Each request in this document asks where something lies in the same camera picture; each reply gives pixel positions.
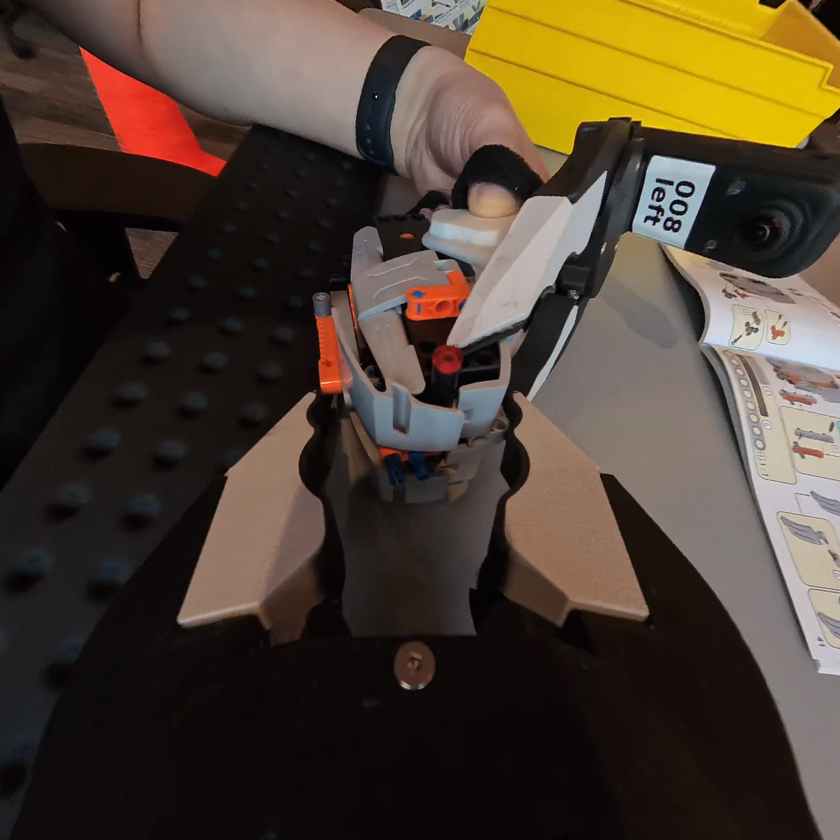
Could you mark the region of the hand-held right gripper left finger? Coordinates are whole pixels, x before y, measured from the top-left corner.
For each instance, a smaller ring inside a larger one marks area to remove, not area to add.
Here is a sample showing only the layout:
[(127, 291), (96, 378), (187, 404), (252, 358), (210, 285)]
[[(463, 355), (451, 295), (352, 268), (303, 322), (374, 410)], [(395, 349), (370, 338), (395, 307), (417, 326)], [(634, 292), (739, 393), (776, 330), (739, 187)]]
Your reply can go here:
[(177, 622), (252, 616), (274, 644), (344, 634), (344, 552), (324, 489), (338, 413), (308, 393), (226, 474)]

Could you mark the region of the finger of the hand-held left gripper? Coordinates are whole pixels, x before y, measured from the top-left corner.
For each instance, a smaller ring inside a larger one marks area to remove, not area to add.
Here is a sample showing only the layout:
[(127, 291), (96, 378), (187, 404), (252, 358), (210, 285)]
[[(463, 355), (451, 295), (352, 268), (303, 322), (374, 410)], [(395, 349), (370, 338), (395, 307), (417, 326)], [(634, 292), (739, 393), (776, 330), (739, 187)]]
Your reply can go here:
[(587, 246), (601, 211), (608, 172), (601, 172), (572, 201), (568, 196), (536, 195), (522, 205), (501, 238), (501, 219), (445, 211), (445, 253), (471, 260), (461, 244), (495, 250), (478, 276), (448, 336), (466, 349), (525, 322), (540, 295), (556, 280), (565, 260)]
[(513, 334), (513, 390), (532, 400), (557, 364), (588, 302), (545, 290), (529, 320)]

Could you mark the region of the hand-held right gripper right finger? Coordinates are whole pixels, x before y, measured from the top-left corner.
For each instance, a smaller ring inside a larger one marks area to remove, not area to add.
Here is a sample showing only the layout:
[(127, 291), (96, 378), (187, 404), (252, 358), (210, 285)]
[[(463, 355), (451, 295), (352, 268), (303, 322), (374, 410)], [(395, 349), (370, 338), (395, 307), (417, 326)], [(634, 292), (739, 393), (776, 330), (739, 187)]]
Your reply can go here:
[(509, 605), (555, 627), (573, 613), (648, 619), (600, 470), (521, 393), (503, 407), (508, 491), (478, 572), (476, 627)]

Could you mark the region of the grey orange toy robot model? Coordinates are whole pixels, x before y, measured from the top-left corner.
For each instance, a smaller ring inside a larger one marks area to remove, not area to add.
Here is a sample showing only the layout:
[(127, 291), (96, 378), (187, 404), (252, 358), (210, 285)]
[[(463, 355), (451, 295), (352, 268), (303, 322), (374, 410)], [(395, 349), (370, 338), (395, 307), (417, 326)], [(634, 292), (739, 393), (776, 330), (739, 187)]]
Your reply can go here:
[(312, 297), (321, 393), (342, 397), (346, 448), (384, 501), (456, 501), (508, 429), (511, 339), (449, 343), (481, 267), (426, 247), (432, 215), (359, 229), (349, 278)]

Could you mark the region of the person's left forearm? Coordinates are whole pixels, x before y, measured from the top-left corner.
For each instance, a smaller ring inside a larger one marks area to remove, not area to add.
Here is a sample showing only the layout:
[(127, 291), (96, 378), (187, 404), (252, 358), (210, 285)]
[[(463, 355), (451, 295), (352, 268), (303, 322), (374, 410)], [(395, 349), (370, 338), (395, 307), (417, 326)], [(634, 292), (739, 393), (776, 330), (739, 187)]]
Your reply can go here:
[(336, 2), (30, 4), (80, 47), (190, 109), (350, 154), (366, 73), (392, 35)]

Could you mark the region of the grey desk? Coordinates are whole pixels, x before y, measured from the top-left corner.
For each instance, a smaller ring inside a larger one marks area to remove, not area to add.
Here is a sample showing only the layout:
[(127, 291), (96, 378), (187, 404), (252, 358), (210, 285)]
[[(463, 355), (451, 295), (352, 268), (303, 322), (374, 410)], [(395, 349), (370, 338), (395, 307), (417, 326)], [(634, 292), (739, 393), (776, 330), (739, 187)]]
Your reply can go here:
[(751, 784), (760, 838), (838, 838), (838, 677), (821, 675), (755, 507), (717, 375), (698, 348), (698, 295), (659, 246), (625, 234), (604, 288), (533, 405), (612, 476), (679, 557), (657, 561), (647, 626), (620, 665), (678, 711), (700, 703)]

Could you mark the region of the person's left hand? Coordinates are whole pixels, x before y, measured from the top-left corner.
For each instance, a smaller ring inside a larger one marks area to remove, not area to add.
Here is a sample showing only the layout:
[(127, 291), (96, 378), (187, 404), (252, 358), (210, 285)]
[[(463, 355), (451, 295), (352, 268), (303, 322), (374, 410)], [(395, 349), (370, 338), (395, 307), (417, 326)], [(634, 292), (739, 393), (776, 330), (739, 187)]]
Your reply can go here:
[(516, 152), (543, 182), (549, 179), (505, 92), (446, 50), (420, 49), (396, 90), (392, 150), (397, 174), (422, 195), (450, 193), (471, 155), (491, 144)]

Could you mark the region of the yellow plastic bin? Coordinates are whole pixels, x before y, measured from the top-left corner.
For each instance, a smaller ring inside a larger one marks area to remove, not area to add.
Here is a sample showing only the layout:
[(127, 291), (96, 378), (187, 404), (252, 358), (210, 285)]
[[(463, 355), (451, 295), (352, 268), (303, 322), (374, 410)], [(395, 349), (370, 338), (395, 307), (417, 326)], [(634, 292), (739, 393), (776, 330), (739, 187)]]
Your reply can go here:
[(563, 154), (623, 117), (793, 148), (839, 107), (838, 40), (799, 2), (489, 2), (465, 61)]

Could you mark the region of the black studded plate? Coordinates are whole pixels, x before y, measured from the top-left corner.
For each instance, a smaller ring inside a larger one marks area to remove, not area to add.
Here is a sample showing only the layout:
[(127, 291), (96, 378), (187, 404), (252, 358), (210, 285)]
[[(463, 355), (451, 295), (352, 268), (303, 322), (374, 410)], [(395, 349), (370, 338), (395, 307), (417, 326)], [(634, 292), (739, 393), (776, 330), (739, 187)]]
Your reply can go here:
[(312, 294), (379, 170), (253, 128), (2, 493), (2, 750), (34, 742), (110, 599), (317, 384)]

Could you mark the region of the black wristband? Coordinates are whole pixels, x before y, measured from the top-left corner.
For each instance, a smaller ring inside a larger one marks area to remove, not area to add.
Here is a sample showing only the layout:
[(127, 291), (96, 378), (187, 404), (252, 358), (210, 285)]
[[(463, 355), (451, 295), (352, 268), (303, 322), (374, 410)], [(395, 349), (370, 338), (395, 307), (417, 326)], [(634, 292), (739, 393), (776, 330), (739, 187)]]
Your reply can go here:
[(427, 42), (394, 35), (378, 49), (364, 77), (355, 116), (355, 143), (360, 157), (395, 174), (391, 140), (396, 91), (405, 69)]

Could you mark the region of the open white instruction booklet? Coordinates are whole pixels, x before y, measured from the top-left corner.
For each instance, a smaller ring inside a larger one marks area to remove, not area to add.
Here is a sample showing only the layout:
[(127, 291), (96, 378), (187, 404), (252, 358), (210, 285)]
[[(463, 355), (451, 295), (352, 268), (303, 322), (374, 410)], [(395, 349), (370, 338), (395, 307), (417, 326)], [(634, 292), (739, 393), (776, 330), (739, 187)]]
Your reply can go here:
[(818, 670), (839, 674), (839, 311), (801, 276), (768, 280), (673, 246), (703, 303), (700, 350)]

